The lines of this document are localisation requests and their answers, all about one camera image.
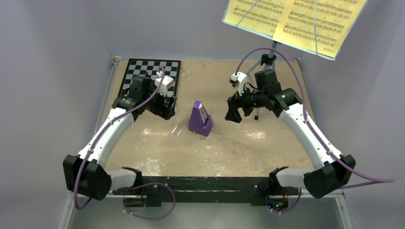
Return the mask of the clear plastic metronome cover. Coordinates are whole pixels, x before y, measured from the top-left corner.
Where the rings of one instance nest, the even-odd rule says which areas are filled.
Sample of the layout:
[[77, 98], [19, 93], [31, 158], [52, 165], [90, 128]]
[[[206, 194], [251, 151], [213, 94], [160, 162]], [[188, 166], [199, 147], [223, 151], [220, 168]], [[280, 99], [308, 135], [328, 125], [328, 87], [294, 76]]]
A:
[[173, 124], [171, 133], [178, 137], [185, 129], [188, 128], [189, 117], [177, 117]]

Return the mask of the purple metronome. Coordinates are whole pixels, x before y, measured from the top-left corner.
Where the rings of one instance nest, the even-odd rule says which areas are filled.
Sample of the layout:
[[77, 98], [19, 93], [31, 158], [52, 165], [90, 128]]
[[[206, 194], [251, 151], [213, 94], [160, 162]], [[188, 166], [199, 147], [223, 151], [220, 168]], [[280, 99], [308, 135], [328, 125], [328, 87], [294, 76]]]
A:
[[207, 113], [201, 101], [195, 101], [192, 107], [191, 116], [188, 122], [188, 129], [193, 133], [208, 136], [213, 127], [213, 119]]

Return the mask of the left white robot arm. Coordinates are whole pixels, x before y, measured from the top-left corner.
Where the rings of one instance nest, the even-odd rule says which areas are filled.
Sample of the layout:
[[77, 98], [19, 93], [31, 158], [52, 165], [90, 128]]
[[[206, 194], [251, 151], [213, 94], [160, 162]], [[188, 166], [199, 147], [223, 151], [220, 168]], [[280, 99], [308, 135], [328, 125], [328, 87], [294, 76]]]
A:
[[144, 111], [164, 120], [175, 115], [174, 85], [175, 80], [161, 72], [154, 77], [134, 75], [129, 88], [113, 101], [106, 120], [90, 142], [75, 156], [67, 155], [63, 160], [67, 189], [95, 200], [103, 200], [108, 192], [121, 188], [130, 195], [140, 193], [139, 170], [123, 167], [107, 172], [105, 167], [120, 138]]

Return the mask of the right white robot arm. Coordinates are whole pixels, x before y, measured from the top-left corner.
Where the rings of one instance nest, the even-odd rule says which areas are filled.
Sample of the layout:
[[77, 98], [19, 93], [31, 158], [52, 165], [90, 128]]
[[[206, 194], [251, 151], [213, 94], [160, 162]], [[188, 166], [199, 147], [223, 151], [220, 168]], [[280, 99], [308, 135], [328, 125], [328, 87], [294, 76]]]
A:
[[230, 83], [238, 89], [227, 99], [227, 121], [240, 123], [242, 117], [249, 116], [255, 108], [265, 108], [290, 128], [304, 148], [311, 161], [312, 170], [276, 168], [269, 173], [268, 188], [280, 194], [287, 187], [307, 190], [314, 198], [342, 188], [351, 177], [356, 165], [351, 155], [343, 156], [319, 128], [313, 123], [304, 108], [304, 103], [292, 88], [282, 89], [272, 69], [255, 73], [256, 86], [251, 86], [245, 73], [237, 72], [230, 76]]

